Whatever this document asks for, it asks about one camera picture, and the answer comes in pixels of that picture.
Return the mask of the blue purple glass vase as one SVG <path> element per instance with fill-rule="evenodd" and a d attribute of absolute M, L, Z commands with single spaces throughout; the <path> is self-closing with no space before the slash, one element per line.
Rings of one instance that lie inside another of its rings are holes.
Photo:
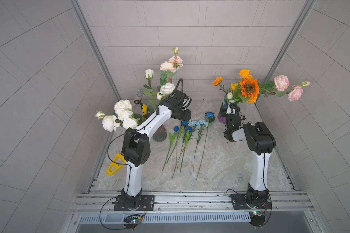
<path fill-rule="evenodd" d="M 226 114 L 227 114 L 227 108 L 228 108 L 227 106 L 228 106 L 228 104 L 226 102 L 223 102 L 221 104 L 219 113 L 217 115 L 218 121 L 222 124 L 226 124 L 226 122 L 227 122 L 227 120 L 226 120 Z"/>

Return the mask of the blue tulip vase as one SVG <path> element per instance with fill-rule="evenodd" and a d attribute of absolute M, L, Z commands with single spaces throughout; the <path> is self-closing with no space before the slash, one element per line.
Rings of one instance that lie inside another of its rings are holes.
<path fill-rule="evenodd" d="M 180 125 L 177 125 L 177 126 L 180 127 L 180 131 L 179 131 L 179 134 L 178 134 L 178 138 L 174 141 L 175 149 L 176 149 L 177 144 L 178 144 L 178 142 L 180 140 L 180 136 L 183 134 L 184 129 L 186 129 L 188 127 L 188 122 L 187 121 L 181 121 Z"/>
<path fill-rule="evenodd" d="M 193 127 L 188 126 L 188 128 L 186 129 L 185 137 L 184 137 L 184 147 L 183 147 L 182 156 L 181 156 L 180 172 L 182 172 L 185 151 L 186 151 L 186 148 L 188 146 L 188 143 L 189 143 L 192 135 L 193 135 Z"/>

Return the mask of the small blue tulip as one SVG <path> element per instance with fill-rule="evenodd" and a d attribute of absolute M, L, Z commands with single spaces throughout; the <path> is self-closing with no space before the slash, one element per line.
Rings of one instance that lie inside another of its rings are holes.
<path fill-rule="evenodd" d="M 167 153 L 167 156 L 166 156 L 166 159 L 165 159 L 165 162 L 164 162 L 162 170 L 164 170 L 166 164 L 169 162 L 169 159 L 171 158 L 171 156 L 173 154 L 173 151 L 175 149 L 174 141 L 178 138 L 179 131 L 180 131 L 180 127 L 179 126 L 175 126 L 174 129 L 173 129 L 173 132 L 169 133 L 169 140 L 170 140 L 169 149 L 168 149 L 168 153 Z"/>

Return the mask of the dark blue rose vase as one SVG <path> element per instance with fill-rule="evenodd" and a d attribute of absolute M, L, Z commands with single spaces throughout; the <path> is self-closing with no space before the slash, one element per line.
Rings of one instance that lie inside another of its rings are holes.
<path fill-rule="evenodd" d="M 206 112 L 205 113 L 205 120 L 203 120 L 203 122 L 202 122 L 202 125 L 206 128 L 205 142 L 204 142 L 204 147 L 203 147 L 203 151 L 202 151 L 201 161 L 200 161 L 200 165 L 199 165 L 199 168 L 198 168 L 198 173 L 197 173 L 196 180 L 198 179 L 198 177 L 200 175 L 200 172 L 201 172 L 202 162 L 203 162 L 203 159 L 204 159 L 206 143 L 207 143 L 207 138 L 208 138 L 208 132 L 209 132 L 209 128 L 211 127 L 213 122 L 215 122 L 215 113 L 213 113 L 213 112 Z"/>

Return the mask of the light blue carnation vase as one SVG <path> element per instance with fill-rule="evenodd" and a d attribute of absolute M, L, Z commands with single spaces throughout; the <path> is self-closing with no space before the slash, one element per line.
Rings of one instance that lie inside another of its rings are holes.
<path fill-rule="evenodd" d="M 195 156 L 196 156 L 197 148 L 198 148 L 198 145 L 199 145 L 199 143 L 204 135 L 205 129 L 208 127 L 208 124 L 209 123 L 203 119 L 193 122 L 193 126 L 197 130 L 196 147 L 195 147 L 194 156 L 193 156 L 193 169 L 192 169 L 193 174 L 194 174 Z"/>

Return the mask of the dark red glass vase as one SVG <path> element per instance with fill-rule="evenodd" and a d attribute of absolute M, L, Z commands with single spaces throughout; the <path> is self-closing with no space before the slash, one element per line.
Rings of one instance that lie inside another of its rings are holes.
<path fill-rule="evenodd" d="M 152 139 L 155 142 L 163 142 L 167 138 L 167 131 L 165 126 L 162 124 L 156 132 L 153 134 Z"/>

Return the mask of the white rose bouquet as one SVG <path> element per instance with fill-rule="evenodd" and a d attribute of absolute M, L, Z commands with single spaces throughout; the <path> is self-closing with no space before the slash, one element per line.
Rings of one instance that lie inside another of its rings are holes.
<path fill-rule="evenodd" d="M 95 117 L 102 119 L 103 128 L 108 132 L 115 132 L 119 127 L 135 129 L 145 121 L 141 114 L 134 113 L 129 100 L 121 100 L 114 105 L 114 114 L 107 115 L 97 111 Z"/>

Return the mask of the pink roses stem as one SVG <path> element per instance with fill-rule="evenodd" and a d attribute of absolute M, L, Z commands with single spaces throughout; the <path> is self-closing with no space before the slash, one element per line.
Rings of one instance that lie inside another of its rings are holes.
<path fill-rule="evenodd" d="M 291 85 L 289 78 L 279 75 L 273 81 L 260 83 L 260 95 L 267 98 L 268 96 L 283 97 L 287 96 L 289 101 L 299 101 L 302 97 L 305 87 L 309 87 L 311 82 L 301 82 L 299 85 Z"/>

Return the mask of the dark blue rose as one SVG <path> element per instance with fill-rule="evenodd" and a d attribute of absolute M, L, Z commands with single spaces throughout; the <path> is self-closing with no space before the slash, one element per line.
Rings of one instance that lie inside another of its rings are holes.
<path fill-rule="evenodd" d="M 171 177 L 171 180 L 173 180 L 174 178 L 174 175 L 178 169 L 178 166 L 179 166 L 179 161 L 180 161 L 180 155 L 181 155 L 181 152 L 182 152 L 182 149 L 183 149 L 183 140 L 180 139 L 179 142 L 181 142 L 181 148 L 180 150 L 178 151 L 178 147 L 176 147 L 176 163 L 175 163 L 175 166 L 174 166 L 174 170 L 173 170 L 173 174 L 172 174 L 172 177 Z"/>

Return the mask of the white rose left vase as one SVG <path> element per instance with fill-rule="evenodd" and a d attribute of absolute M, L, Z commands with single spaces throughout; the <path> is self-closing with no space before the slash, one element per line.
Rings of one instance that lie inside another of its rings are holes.
<path fill-rule="evenodd" d="M 175 85 L 173 83 L 166 83 L 160 87 L 160 93 L 162 95 L 170 95 L 174 92 Z"/>

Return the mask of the yellow sunflower left vase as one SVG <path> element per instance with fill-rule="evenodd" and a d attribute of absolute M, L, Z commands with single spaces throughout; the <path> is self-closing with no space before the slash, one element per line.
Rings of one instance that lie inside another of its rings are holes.
<path fill-rule="evenodd" d="M 147 114 L 147 111 L 148 111 L 148 106 L 145 105 L 145 104 L 143 104 L 143 105 L 142 105 L 142 115 L 143 115 L 143 116 L 146 115 L 146 114 Z"/>

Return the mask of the pink rose spray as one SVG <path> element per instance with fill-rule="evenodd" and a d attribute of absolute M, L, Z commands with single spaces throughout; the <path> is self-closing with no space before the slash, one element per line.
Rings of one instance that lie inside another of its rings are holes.
<path fill-rule="evenodd" d="M 168 61 L 164 61 L 160 65 L 160 85 L 169 83 L 172 76 L 174 76 L 177 71 L 183 67 L 183 59 L 179 56 L 179 48 L 174 47 L 172 52 L 174 56 L 172 56 Z"/>

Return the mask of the right circuit board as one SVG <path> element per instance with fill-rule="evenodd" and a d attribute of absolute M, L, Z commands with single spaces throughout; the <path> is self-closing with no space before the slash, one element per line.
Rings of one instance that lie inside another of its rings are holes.
<path fill-rule="evenodd" d="M 254 227 L 262 227 L 265 224 L 265 213 L 264 211 L 253 211 L 249 212 L 250 224 Z"/>

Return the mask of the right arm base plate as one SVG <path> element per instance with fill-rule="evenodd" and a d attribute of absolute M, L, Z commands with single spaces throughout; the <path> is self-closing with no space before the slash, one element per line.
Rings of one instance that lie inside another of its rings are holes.
<path fill-rule="evenodd" d="M 229 194 L 234 210 L 265 210 L 272 208 L 272 201 L 266 192 L 258 194 Z"/>

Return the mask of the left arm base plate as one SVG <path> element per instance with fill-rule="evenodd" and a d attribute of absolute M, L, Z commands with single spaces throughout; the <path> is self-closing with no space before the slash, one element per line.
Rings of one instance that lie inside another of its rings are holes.
<path fill-rule="evenodd" d="M 154 202 L 155 195 L 119 195 L 114 203 L 114 211 L 153 211 Z"/>

